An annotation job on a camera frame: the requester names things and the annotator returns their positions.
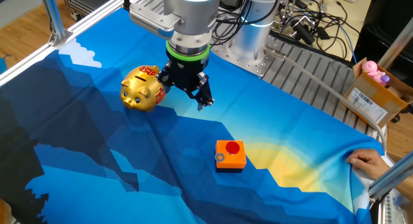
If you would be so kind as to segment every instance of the green ring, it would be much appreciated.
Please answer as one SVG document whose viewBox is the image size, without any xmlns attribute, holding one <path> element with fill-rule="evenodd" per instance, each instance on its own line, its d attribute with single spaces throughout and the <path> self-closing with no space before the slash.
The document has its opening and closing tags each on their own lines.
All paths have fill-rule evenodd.
<svg viewBox="0 0 413 224">
<path fill-rule="evenodd" d="M 168 41 L 166 41 L 166 50 L 169 52 L 169 54 L 171 54 L 172 56 L 174 56 L 177 59 L 180 59 L 182 61 L 193 62 L 193 61 L 198 61 L 198 60 L 201 60 L 201 59 L 204 59 L 204 58 L 208 57 L 209 50 L 210 50 L 210 45 L 208 44 L 206 50 L 202 54 L 197 55 L 197 56 L 183 56 L 181 54 L 178 54 L 176 51 L 174 51 L 170 47 Z"/>
</svg>

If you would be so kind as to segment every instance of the blue cloth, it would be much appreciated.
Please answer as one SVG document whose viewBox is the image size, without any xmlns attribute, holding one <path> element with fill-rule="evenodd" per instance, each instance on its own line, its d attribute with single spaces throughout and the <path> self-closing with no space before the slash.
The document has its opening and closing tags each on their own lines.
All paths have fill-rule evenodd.
<svg viewBox="0 0 413 224">
<path fill-rule="evenodd" d="M 165 42 L 124 10 L 76 41 L 89 51 L 52 52 L 0 88 L 0 197 L 23 221 L 371 223 L 345 158 L 382 154 L 375 139 L 213 54 L 211 107 L 173 88 L 150 113 L 128 110 L 120 82 L 165 64 Z M 79 65 L 91 52 L 101 68 Z M 215 172 L 220 139 L 245 142 L 242 173 Z"/>
<path fill-rule="evenodd" d="M 6 61 L 3 58 L 0 58 L 0 74 L 7 71 Z"/>
</svg>

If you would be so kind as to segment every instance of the piggy bank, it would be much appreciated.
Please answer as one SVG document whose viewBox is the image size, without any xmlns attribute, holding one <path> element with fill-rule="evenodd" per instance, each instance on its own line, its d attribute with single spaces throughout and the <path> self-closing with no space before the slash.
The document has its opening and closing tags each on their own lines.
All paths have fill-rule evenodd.
<svg viewBox="0 0 413 224">
<path fill-rule="evenodd" d="M 157 66 L 139 66 L 122 81 L 121 100 L 127 108 L 150 112 L 166 96 L 161 83 L 157 81 Z"/>
<path fill-rule="evenodd" d="M 368 76 L 373 78 L 380 85 L 385 85 L 390 81 L 389 76 L 386 76 L 385 72 L 378 70 L 377 64 L 373 61 L 367 61 L 366 63 L 363 63 L 362 69 L 367 73 Z"/>
<path fill-rule="evenodd" d="M 366 72 L 369 76 L 375 76 L 376 74 L 378 74 L 378 66 L 374 61 L 367 61 L 366 63 L 363 63 L 363 66 L 361 67 L 363 71 Z"/>
</svg>

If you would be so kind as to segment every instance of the red button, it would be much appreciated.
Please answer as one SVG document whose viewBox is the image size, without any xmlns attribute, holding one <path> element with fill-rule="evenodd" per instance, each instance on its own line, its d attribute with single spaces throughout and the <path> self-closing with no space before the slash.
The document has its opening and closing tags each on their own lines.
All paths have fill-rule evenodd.
<svg viewBox="0 0 413 224">
<path fill-rule="evenodd" d="M 225 149 L 227 150 L 228 154 L 238 154 L 239 145 L 238 143 L 231 141 L 227 143 L 227 145 L 225 146 Z"/>
</svg>

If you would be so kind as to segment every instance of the white cloud print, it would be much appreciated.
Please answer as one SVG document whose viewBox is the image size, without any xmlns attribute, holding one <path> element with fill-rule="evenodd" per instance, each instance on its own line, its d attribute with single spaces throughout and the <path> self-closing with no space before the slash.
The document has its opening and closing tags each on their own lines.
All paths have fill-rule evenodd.
<svg viewBox="0 0 413 224">
<path fill-rule="evenodd" d="M 72 63 L 75 65 L 92 66 L 101 68 L 100 62 L 94 61 L 93 57 L 95 52 L 87 50 L 76 42 L 76 38 L 73 38 L 69 42 L 65 43 L 59 48 L 59 54 L 68 55 L 72 59 Z"/>
</svg>

